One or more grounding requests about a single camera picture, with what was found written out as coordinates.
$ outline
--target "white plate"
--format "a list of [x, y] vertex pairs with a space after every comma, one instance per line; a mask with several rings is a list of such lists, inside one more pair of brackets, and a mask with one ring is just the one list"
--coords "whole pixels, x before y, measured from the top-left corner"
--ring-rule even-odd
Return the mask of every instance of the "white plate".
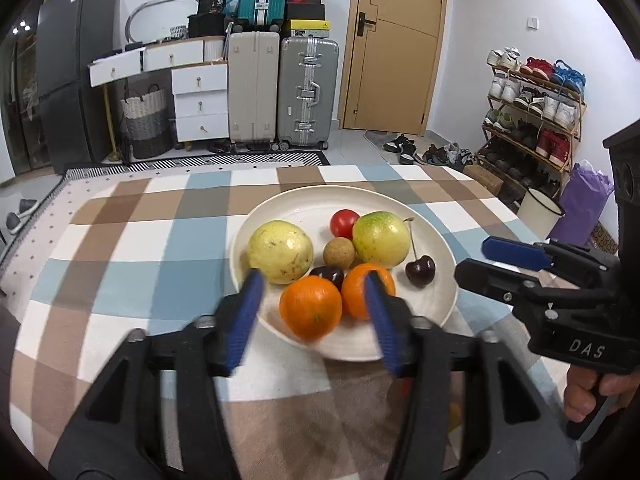
[[[253, 232], [271, 220], [286, 220], [299, 225], [314, 245], [313, 267], [323, 265], [322, 250], [333, 238], [329, 221], [340, 209], [352, 209], [359, 215], [389, 211], [400, 218], [414, 217], [415, 248], [418, 257], [428, 254], [436, 263], [436, 277], [426, 288], [409, 283], [404, 266], [414, 260], [413, 251], [391, 270], [396, 282], [396, 296], [406, 300], [417, 316], [425, 316], [442, 326], [456, 304], [458, 285], [453, 278], [456, 261], [444, 238], [413, 209], [388, 196], [347, 186], [311, 186], [293, 189], [261, 203], [249, 213], [231, 245], [231, 277], [239, 290], [248, 272], [246, 246]], [[330, 334], [306, 344], [284, 324], [278, 310], [285, 285], [267, 285], [258, 319], [270, 332], [293, 345], [312, 348], [324, 357], [341, 361], [375, 361], [382, 357], [376, 333], [369, 321], [343, 319]]]

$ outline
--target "plaid tablecloth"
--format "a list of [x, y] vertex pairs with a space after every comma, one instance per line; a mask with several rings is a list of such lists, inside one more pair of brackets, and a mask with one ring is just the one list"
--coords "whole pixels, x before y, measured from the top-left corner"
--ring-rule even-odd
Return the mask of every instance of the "plaid tablecloth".
[[[409, 205], [442, 233], [458, 262], [482, 260], [489, 235], [536, 240], [477, 182], [434, 166], [268, 168], [121, 182], [73, 216], [22, 320], [10, 418], [34, 455], [49, 463], [79, 400], [128, 331], [178, 330], [234, 292], [226, 258], [251, 209], [322, 184]], [[548, 274], [540, 278], [555, 285]], [[494, 330], [559, 413], [566, 366], [527, 351], [526, 330], [507, 305], [460, 290], [446, 328]], [[163, 377], [166, 444], [179, 466], [174, 375]], [[243, 366], [216, 386], [244, 478], [383, 477], [403, 408], [382, 364], [326, 361], [257, 325]]]

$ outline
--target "screw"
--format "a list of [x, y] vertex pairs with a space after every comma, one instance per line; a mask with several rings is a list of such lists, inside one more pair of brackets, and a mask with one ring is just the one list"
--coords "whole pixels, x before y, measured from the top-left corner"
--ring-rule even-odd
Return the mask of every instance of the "screw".
[[497, 343], [498, 341], [500, 341], [493, 330], [483, 330], [481, 333], [479, 333], [479, 336], [483, 341], [487, 343]]
[[428, 330], [433, 326], [433, 323], [424, 316], [413, 316], [411, 318], [411, 326], [417, 329]]
[[216, 325], [216, 319], [213, 316], [200, 316], [195, 321], [196, 328], [213, 328]]
[[146, 337], [146, 330], [143, 328], [134, 328], [129, 335], [127, 336], [127, 341], [130, 343], [135, 343], [138, 341], [143, 341]]

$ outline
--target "purple bag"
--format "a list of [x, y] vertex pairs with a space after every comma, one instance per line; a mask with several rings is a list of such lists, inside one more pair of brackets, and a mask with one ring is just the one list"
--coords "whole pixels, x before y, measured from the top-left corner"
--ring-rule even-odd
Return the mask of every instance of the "purple bag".
[[586, 245], [613, 189], [609, 177], [601, 171], [596, 173], [588, 160], [577, 162], [560, 197], [566, 214], [549, 237], [567, 244]]

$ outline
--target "orange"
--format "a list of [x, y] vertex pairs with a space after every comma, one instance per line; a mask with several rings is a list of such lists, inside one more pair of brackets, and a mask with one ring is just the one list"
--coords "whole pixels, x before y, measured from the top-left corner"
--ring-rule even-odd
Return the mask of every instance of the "orange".
[[318, 339], [340, 323], [340, 291], [332, 282], [319, 276], [297, 280], [280, 296], [280, 317], [300, 339]]
[[342, 306], [345, 312], [356, 319], [369, 319], [367, 304], [364, 301], [364, 278], [372, 270], [378, 273], [385, 285], [386, 293], [391, 296], [396, 295], [394, 279], [384, 267], [375, 264], [360, 264], [353, 267], [342, 283]]

